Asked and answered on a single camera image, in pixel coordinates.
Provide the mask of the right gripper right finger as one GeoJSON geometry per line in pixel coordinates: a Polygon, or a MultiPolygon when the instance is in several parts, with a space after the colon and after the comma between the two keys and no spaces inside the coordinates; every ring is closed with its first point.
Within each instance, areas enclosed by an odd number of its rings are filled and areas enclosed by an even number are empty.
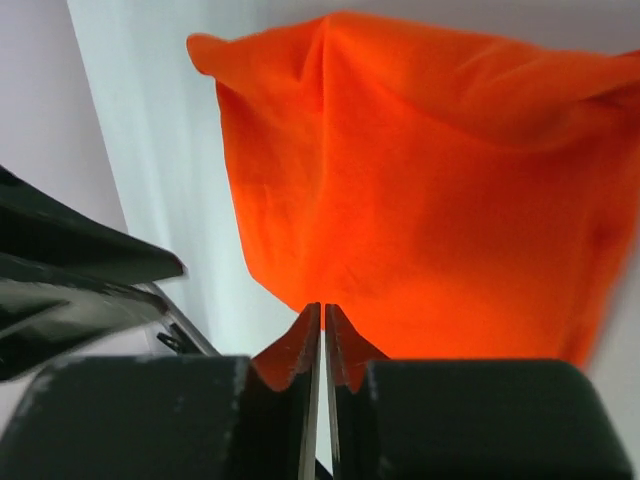
{"type": "Polygon", "coordinates": [[[325,306],[325,352],[333,477],[365,479],[376,436],[367,366],[387,356],[358,333],[337,304],[325,306]]]}

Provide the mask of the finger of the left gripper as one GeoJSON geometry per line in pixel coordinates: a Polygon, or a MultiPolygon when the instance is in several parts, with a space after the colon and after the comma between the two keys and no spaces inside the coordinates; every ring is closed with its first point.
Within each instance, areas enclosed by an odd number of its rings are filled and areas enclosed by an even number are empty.
{"type": "Polygon", "coordinates": [[[15,380],[113,334],[160,320],[166,301],[131,287],[1,282],[1,378],[15,380]]]}
{"type": "Polygon", "coordinates": [[[1,169],[1,252],[115,283],[181,277],[172,252],[102,225],[1,169]]]}

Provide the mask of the orange t shirt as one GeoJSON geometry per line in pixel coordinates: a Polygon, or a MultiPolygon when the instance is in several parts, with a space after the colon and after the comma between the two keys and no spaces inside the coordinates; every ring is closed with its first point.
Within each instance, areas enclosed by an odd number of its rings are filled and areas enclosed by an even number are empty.
{"type": "Polygon", "coordinates": [[[587,363],[637,228],[637,52],[355,12],[187,50],[279,300],[394,358],[587,363]]]}

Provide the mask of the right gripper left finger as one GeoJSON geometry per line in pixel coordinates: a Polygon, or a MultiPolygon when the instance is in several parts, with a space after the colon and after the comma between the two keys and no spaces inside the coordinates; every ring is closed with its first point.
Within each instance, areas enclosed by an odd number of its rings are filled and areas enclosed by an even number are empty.
{"type": "Polygon", "coordinates": [[[251,360],[234,428],[236,479],[313,479],[321,305],[251,360]]]}

